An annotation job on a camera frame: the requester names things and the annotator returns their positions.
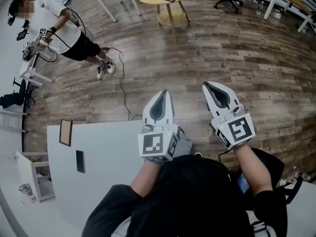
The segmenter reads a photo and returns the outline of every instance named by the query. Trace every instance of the black sleeve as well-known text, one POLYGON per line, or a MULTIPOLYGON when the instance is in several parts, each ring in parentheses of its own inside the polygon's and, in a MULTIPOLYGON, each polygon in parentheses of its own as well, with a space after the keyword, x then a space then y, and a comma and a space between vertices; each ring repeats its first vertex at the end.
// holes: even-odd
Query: black sleeve
POLYGON ((273 227, 277 237, 286 237, 287 211, 285 196, 277 191, 263 191, 254 197, 256 217, 273 227))
POLYGON ((141 199, 130 186, 113 185, 89 216, 82 237, 110 237, 141 199))

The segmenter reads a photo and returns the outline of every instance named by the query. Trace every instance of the bottle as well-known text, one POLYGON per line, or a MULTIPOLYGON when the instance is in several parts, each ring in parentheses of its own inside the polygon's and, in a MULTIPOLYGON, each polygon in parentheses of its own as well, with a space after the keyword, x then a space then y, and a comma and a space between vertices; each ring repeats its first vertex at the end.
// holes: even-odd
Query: bottle
POLYGON ((258 9, 257 9, 257 14, 258 15, 261 15, 262 10, 263 10, 263 5, 264 5, 264 2, 261 1, 261 3, 259 3, 258 9))

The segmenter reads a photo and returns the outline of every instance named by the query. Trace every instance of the black wristband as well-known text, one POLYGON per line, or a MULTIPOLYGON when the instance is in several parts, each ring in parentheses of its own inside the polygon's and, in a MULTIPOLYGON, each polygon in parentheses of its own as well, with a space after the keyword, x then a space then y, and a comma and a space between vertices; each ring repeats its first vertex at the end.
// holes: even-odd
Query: black wristband
POLYGON ((55 32, 57 32, 57 30, 56 30, 55 27, 51 27, 50 30, 51 30, 51 32, 52 32, 53 34, 55 34, 55 32))

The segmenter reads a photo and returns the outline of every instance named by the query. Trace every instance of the black shorts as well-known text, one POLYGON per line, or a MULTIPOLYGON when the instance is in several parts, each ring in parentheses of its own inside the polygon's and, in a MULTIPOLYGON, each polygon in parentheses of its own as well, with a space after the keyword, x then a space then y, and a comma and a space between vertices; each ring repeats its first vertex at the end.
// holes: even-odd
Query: black shorts
POLYGON ((77 42, 68 51, 62 53, 62 55, 75 61, 83 61, 88 56, 94 57, 100 52, 101 48, 99 45, 93 43, 81 32, 77 42))

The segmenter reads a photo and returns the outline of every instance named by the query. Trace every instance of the man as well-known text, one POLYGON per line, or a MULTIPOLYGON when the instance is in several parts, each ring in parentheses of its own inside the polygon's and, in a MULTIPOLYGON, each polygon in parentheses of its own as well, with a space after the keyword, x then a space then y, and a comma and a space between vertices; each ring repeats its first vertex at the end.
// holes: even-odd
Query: man
MULTIPOLYGON (((269 230, 260 236, 286 237, 285 196, 273 191, 269 171, 247 144, 234 153, 253 194, 254 214, 269 230)), ((130 186, 112 186, 82 236, 253 237, 236 184, 214 160, 186 155, 163 165, 146 161, 130 186)))
POLYGON ((41 38, 40 47, 49 44, 50 48, 65 57, 98 64, 98 80, 102 79, 105 69, 110 75, 114 74, 113 61, 106 56, 98 44, 91 42, 74 23, 69 21, 70 15, 66 7, 56 0, 13 0, 9 14, 28 19, 29 33, 33 37, 37 36, 40 29, 48 30, 46 36, 41 38))

